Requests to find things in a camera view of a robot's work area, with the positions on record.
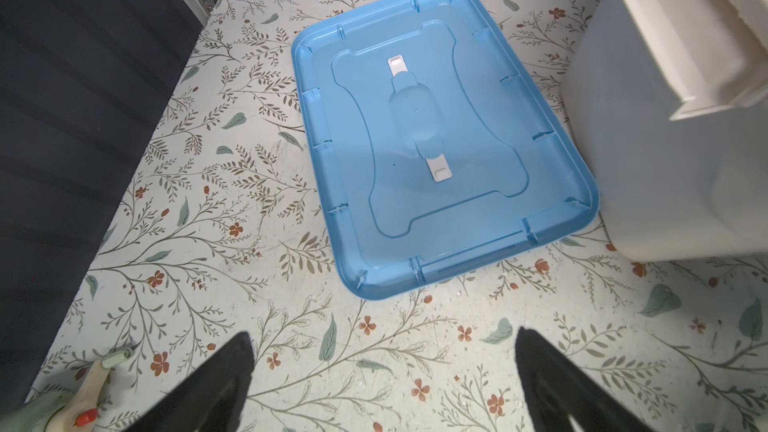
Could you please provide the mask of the blue plastic box lid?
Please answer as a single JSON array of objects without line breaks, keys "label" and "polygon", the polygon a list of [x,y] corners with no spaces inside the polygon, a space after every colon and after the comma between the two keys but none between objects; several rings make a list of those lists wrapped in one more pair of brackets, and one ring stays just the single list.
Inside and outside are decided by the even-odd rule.
[{"label": "blue plastic box lid", "polygon": [[599,190],[480,0],[379,0],[292,61],[336,269],[381,300],[579,232]]}]

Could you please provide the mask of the white plastic storage box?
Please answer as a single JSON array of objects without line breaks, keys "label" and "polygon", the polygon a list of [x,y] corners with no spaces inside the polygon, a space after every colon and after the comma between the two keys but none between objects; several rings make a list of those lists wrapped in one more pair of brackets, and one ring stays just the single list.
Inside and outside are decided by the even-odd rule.
[{"label": "white plastic storage box", "polygon": [[600,0],[561,86],[642,262],[767,249],[767,0]]}]

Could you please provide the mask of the small green grey device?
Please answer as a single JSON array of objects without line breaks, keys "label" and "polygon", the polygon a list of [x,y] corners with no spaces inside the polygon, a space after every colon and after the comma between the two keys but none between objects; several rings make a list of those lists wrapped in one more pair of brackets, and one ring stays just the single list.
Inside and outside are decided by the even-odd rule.
[{"label": "small green grey device", "polygon": [[51,392],[1,417],[2,431],[93,431],[100,416],[98,402],[113,369],[134,355],[131,346],[95,361],[75,393]]}]

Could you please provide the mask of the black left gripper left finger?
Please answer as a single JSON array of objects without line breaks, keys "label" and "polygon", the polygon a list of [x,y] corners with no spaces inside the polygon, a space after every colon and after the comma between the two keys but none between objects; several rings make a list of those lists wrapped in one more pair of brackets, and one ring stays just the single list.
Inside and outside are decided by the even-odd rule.
[{"label": "black left gripper left finger", "polygon": [[246,331],[234,335],[130,431],[236,431],[255,366]]}]

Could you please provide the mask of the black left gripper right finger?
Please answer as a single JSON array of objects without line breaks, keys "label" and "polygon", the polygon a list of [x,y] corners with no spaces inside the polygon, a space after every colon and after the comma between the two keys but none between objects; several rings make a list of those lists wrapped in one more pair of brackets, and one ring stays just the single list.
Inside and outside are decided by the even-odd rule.
[{"label": "black left gripper right finger", "polygon": [[650,429],[535,330],[519,330],[515,362],[536,431]]}]

